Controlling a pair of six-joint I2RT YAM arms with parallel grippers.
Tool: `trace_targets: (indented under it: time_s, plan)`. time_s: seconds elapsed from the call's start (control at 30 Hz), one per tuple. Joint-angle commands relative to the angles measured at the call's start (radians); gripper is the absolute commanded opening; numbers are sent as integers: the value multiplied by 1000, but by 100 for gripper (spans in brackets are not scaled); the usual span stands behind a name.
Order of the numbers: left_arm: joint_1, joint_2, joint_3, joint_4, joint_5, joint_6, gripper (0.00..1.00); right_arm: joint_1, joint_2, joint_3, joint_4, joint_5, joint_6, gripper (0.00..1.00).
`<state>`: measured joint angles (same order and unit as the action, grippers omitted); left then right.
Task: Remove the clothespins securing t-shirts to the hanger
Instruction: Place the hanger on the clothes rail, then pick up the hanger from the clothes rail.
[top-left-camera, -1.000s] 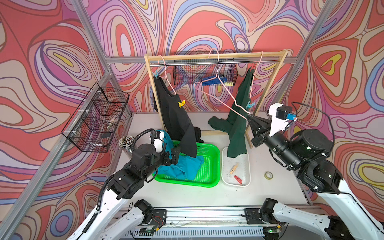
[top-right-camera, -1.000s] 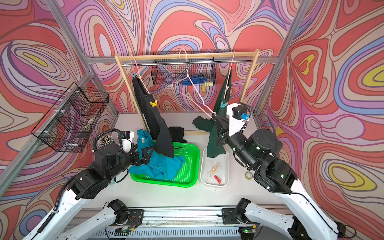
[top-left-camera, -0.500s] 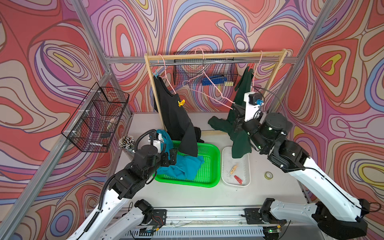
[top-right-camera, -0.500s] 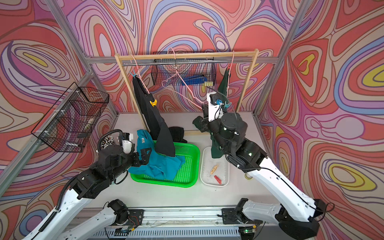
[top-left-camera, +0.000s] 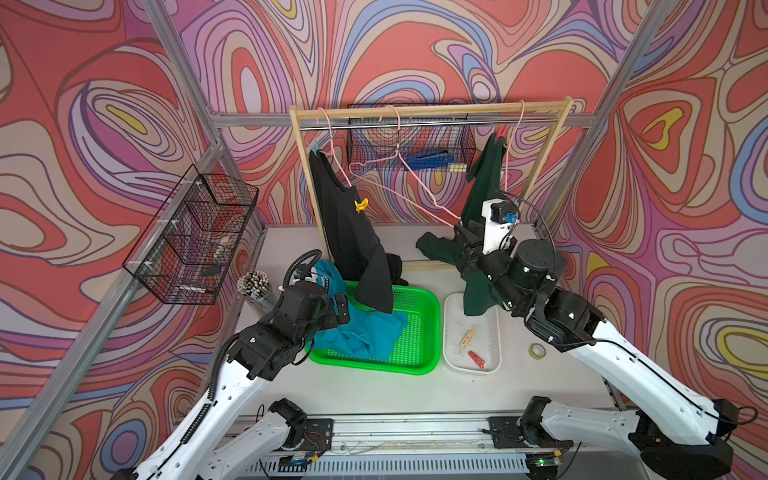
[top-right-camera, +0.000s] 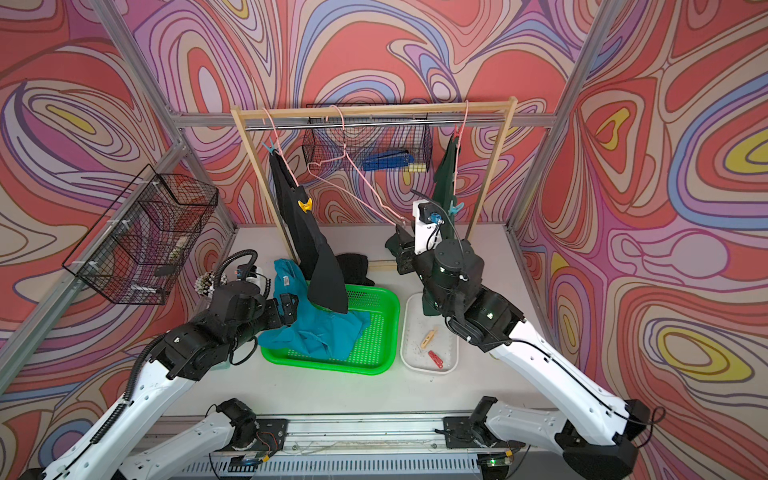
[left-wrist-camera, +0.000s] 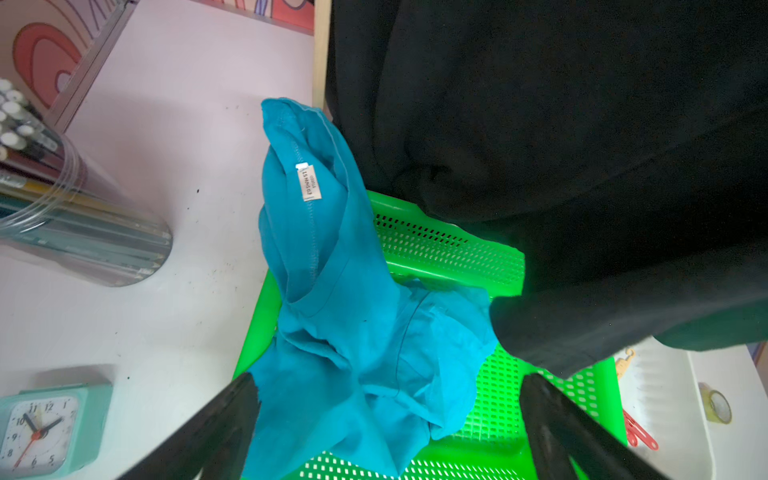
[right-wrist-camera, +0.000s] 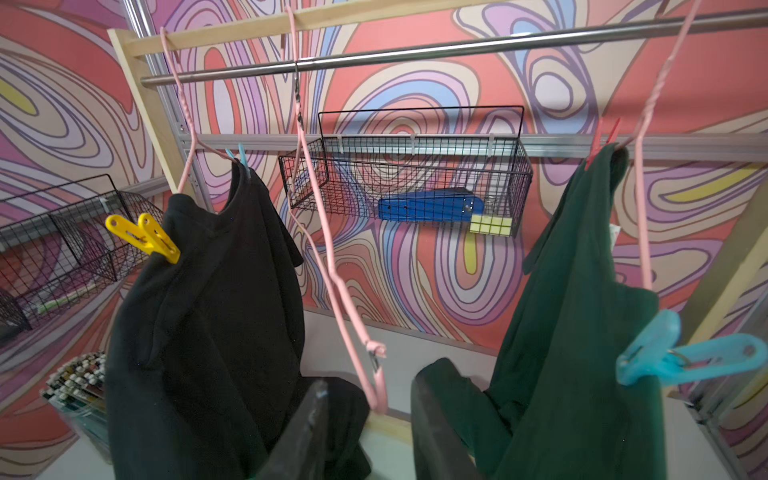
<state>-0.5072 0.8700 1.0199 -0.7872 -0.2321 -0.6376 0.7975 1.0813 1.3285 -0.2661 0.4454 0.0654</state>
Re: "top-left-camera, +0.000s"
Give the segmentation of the wooden clothespin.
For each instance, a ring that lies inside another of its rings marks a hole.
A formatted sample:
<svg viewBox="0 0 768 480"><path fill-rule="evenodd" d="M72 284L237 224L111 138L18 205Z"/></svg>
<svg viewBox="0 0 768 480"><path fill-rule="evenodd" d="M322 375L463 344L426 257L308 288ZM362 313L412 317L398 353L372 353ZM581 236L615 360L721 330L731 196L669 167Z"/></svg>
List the wooden clothespin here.
<svg viewBox="0 0 768 480"><path fill-rule="evenodd" d="M472 342L474 341L474 338L477 332L478 332L477 328L472 328L464 335L461 342L459 343L459 349L461 351L470 350L472 346Z"/></svg>

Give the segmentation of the teal t-shirt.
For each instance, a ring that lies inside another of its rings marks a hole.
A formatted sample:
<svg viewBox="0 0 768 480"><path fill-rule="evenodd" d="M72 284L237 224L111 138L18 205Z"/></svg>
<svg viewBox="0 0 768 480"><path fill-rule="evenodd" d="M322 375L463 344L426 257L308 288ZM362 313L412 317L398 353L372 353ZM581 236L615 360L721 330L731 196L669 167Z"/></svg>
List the teal t-shirt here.
<svg viewBox="0 0 768 480"><path fill-rule="evenodd" d="M407 314L365 311L353 304L349 304L348 310L347 324L315 335L315 349L329 349L360 360L387 360L409 324Z"/></svg>

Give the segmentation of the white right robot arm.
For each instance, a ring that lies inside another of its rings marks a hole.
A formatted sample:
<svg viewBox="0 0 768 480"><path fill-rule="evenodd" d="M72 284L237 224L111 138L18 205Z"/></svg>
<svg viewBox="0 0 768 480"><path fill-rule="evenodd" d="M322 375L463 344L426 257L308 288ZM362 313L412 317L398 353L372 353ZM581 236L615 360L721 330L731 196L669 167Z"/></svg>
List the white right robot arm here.
<svg viewBox="0 0 768 480"><path fill-rule="evenodd" d="M518 420L535 446L584 442L637 458L664 479L719 479L734 458L729 435L738 408L685 386L638 350L600 310L565 290L567 261L546 240L518 242L504 227L491 241L485 228L456 225L460 265L480 276L494 303L543 343L590 367L634 404L632 410L578 408L534 396Z"/></svg>

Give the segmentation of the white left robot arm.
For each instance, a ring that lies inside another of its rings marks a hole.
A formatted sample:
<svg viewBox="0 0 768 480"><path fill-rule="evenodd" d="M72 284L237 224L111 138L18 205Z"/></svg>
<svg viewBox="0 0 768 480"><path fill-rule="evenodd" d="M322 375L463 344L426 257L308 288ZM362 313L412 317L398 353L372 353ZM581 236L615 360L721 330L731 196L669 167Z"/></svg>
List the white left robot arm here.
<svg viewBox="0 0 768 480"><path fill-rule="evenodd" d="M315 335L349 322L345 294L308 276L321 259L318 249L298 257L286 271L276 306L257 323L232 335L216 354L203 397L164 443L116 479L236 479L272 452L300 446L306 413L288 399L274 402L261 419L229 442L225 434L241 411L280 371L298 366Z"/></svg>

